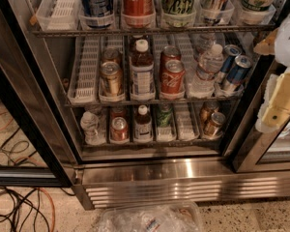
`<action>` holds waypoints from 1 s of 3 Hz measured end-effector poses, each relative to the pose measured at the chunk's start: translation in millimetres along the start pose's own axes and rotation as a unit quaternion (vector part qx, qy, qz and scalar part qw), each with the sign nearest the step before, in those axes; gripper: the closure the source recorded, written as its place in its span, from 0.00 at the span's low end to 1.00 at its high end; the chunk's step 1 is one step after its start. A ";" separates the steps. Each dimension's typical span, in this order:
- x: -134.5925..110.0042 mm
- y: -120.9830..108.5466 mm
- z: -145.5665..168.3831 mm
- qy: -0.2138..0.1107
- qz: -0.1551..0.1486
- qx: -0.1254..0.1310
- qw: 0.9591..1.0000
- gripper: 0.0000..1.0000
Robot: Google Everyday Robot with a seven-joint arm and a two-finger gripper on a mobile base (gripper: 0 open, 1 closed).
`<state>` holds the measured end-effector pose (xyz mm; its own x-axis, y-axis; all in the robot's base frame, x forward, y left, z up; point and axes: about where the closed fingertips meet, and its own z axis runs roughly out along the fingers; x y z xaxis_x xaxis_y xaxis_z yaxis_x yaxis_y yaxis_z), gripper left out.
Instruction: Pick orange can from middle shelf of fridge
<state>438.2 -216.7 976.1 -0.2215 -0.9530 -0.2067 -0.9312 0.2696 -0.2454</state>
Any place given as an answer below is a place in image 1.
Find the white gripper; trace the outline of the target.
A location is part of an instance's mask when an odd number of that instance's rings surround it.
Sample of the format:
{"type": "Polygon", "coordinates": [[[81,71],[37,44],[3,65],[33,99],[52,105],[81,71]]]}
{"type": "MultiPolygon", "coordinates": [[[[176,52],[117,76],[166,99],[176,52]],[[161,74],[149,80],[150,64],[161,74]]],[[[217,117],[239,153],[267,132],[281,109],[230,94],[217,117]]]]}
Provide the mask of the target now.
{"type": "MultiPolygon", "coordinates": [[[[258,43],[253,51],[259,55],[274,55],[278,29],[258,43]]],[[[281,75],[271,74],[265,89],[255,128],[262,133],[280,129],[290,118],[290,68],[281,75]]]]}

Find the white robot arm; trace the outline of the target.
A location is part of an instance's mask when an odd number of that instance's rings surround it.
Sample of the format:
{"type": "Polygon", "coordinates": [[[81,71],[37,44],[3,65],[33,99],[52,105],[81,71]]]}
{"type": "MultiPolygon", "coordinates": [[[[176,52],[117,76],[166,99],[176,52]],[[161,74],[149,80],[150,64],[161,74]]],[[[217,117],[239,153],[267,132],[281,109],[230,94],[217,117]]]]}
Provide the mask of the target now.
{"type": "Polygon", "coordinates": [[[256,129],[270,133],[280,129],[290,118],[290,14],[253,50],[260,55],[274,55],[275,60],[286,67],[284,73],[270,75],[257,115],[256,129]]]}

